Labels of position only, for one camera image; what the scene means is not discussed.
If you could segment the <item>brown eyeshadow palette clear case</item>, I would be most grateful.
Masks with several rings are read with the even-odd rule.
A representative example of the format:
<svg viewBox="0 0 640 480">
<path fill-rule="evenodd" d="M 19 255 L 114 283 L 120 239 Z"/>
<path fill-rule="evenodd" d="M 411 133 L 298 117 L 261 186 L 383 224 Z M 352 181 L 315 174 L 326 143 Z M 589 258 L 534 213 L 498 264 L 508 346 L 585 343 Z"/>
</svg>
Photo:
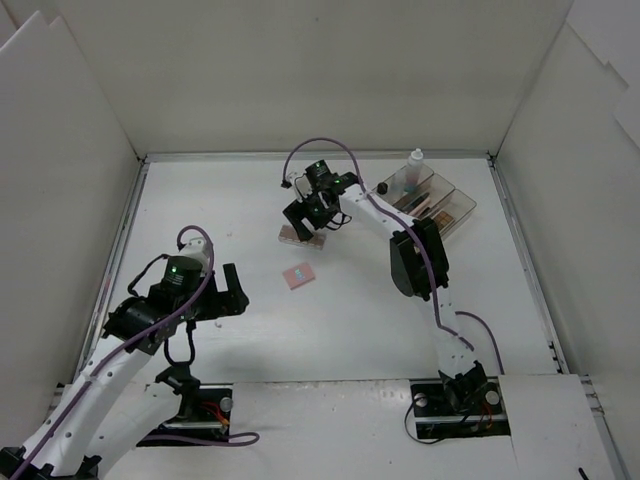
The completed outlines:
<svg viewBox="0 0 640 480">
<path fill-rule="evenodd" d="M 283 225 L 279 231 L 278 240 L 285 244 L 322 250 L 326 242 L 326 235 L 324 233 L 314 233 L 309 240 L 301 240 L 292 226 Z"/>
</svg>

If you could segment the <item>pink square compact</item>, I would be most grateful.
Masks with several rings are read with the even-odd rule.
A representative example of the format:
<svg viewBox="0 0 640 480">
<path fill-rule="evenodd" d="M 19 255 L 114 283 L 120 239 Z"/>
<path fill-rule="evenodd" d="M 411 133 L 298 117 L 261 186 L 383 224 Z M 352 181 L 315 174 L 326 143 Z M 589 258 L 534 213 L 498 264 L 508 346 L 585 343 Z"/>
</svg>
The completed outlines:
<svg viewBox="0 0 640 480">
<path fill-rule="evenodd" d="M 316 275 L 308 262 L 303 262 L 284 270 L 282 276 L 290 290 L 295 290 L 316 279 Z"/>
</svg>

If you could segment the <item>clear bottle black cap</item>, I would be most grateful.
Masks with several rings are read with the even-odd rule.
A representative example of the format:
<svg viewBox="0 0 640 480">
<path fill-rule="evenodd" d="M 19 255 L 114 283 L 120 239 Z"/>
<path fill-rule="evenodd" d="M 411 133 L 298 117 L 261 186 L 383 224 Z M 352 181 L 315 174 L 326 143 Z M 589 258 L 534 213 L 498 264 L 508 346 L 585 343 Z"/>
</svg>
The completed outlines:
<svg viewBox="0 0 640 480">
<path fill-rule="evenodd" d="M 386 182 L 380 182 L 376 186 L 376 194 L 380 197 L 385 197 L 389 193 L 389 185 Z"/>
</svg>

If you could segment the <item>white pink teal bottle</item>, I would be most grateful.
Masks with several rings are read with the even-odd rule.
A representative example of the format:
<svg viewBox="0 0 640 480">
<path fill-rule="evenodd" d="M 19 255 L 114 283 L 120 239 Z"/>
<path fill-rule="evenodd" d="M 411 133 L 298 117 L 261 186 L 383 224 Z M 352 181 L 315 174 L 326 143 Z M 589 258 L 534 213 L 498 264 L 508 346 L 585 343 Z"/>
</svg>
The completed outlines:
<svg viewBox="0 0 640 480">
<path fill-rule="evenodd" d="M 421 148 L 414 149 L 405 166 L 404 191 L 413 192 L 419 183 L 420 174 L 424 165 L 424 154 Z"/>
</svg>

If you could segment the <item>pink concealer tube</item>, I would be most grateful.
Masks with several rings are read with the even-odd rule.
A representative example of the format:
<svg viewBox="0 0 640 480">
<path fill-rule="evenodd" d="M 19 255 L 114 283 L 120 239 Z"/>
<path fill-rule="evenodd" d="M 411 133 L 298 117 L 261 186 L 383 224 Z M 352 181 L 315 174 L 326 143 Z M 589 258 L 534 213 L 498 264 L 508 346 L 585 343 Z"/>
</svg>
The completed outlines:
<svg viewBox="0 0 640 480">
<path fill-rule="evenodd" d="M 412 217 L 419 217 L 424 211 L 430 208 L 431 197 L 422 195 L 412 201 L 406 207 L 406 213 Z"/>
</svg>

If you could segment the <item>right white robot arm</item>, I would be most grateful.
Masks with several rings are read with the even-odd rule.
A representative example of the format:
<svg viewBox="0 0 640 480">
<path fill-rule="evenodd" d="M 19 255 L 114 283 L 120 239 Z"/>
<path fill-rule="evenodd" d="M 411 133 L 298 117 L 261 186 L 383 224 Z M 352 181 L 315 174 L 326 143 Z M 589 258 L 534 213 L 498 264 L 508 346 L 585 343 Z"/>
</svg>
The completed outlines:
<svg viewBox="0 0 640 480">
<path fill-rule="evenodd" d="M 367 189 L 358 172 L 339 175 L 323 160 L 302 174 L 286 174 L 281 186 L 295 193 L 283 214 L 300 240 L 310 240 L 313 231 L 335 229 L 334 218 L 342 214 L 388 242 L 393 284 L 434 321 L 431 336 L 445 405 L 464 412 L 480 402 L 487 376 L 475 348 L 460 331 L 451 301 L 449 262 L 435 222 L 401 212 Z"/>
</svg>

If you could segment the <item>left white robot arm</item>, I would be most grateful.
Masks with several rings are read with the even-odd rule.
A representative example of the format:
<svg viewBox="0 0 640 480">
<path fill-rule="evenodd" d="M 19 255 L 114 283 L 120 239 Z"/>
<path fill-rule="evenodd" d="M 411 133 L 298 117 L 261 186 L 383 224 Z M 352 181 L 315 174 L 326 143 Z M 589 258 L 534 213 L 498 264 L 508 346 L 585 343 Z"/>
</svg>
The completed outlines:
<svg viewBox="0 0 640 480">
<path fill-rule="evenodd" d="M 139 443 L 177 441 L 158 434 L 164 423 L 191 418 L 202 383 L 192 362 L 171 361 L 142 397 L 112 409 L 133 377 L 165 347 L 180 325 L 243 314 L 249 298 L 227 263 L 227 288 L 218 290 L 206 254 L 174 255 L 145 296 L 131 295 L 113 311 L 84 370 L 43 425 L 22 445 L 1 450 L 7 479 L 103 479 Z"/>
</svg>

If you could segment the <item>clear three-drawer organizer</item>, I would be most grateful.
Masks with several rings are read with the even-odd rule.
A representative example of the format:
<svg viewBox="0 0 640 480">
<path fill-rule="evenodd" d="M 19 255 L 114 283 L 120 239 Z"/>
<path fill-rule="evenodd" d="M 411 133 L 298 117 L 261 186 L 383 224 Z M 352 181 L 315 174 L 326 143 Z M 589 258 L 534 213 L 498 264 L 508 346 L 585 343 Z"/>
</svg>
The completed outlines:
<svg viewBox="0 0 640 480">
<path fill-rule="evenodd" d="M 400 212 L 406 213 L 406 207 L 416 198 L 422 195 L 431 197 L 430 208 L 424 211 L 416 219 L 433 218 L 441 211 L 447 212 L 455 218 L 455 223 L 445 231 L 439 231 L 441 237 L 446 239 L 456 229 L 458 229 L 475 210 L 477 203 L 467 194 L 456 188 L 451 182 L 430 167 L 424 165 L 420 174 L 417 188 L 410 193 L 404 191 L 405 166 L 394 172 L 391 176 L 381 182 L 389 185 L 389 193 L 385 197 L 376 194 L 376 186 L 373 192 L 389 205 Z"/>
</svg>

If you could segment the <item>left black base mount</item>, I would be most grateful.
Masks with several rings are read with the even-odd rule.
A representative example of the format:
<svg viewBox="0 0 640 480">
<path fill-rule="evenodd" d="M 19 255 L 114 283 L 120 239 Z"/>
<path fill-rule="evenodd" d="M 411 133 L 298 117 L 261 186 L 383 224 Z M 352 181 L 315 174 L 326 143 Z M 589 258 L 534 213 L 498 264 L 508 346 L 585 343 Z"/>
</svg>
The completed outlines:
<svg viewBox="0 0 640 480">
<path fill-rule="evenodd" d="M 180 400 L 179 410 L 163 420 L 137 443 L 138 447 L 193 446 L 193 443 L 167 439 L 185 437 L 205 442 L 229 442 L 233 387 L 231 384 L 202 383 L 188 367 L 171 366 L 158 374 L 156 384 L 169 388 Z"/>
</svg>

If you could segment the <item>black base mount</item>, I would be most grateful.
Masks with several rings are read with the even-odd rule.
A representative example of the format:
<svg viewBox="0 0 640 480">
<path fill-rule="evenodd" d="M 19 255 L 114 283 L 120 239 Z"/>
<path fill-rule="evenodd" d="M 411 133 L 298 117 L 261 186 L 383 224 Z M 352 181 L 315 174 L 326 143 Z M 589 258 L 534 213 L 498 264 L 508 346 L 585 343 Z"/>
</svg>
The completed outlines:
<svg viewBox="0 0 640 480">
<path fill-rule="evenodd" d="M 171 366 L 158 374 L 156 384 L 169 388 L 180 400 L 179 410 L 163 420 L 137 443 L 138 447 L 193 446 L 193 443 L 167 439 L 185 437 L 205 442 L 229 442 L 233 387 L 231 384 L 202 383 L 188 367 Z"/>
<path fill-rule="evenodd" d="M 464 375 L 412 381 L 410 400 L 403 426 L 419 444 L 511 434 L 498 379 L 487 376 L 480 363 Z"/>
</svg>

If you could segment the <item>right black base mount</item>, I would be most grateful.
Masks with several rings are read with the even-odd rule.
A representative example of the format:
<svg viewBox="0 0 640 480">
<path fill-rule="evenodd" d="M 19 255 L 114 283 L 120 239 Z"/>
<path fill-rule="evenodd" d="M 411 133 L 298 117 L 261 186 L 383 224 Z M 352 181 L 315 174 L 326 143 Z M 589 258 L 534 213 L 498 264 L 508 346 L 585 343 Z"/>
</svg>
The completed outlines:
<svg viewBox="0 0 640 480">
<path fill-rule="evenodd" d="M 480 363 L 464 375 L 412 381 L 410 400 L 403 426 L 419 444 L 511 434 L 498 379 L 487 376 Z"/>
</svg>

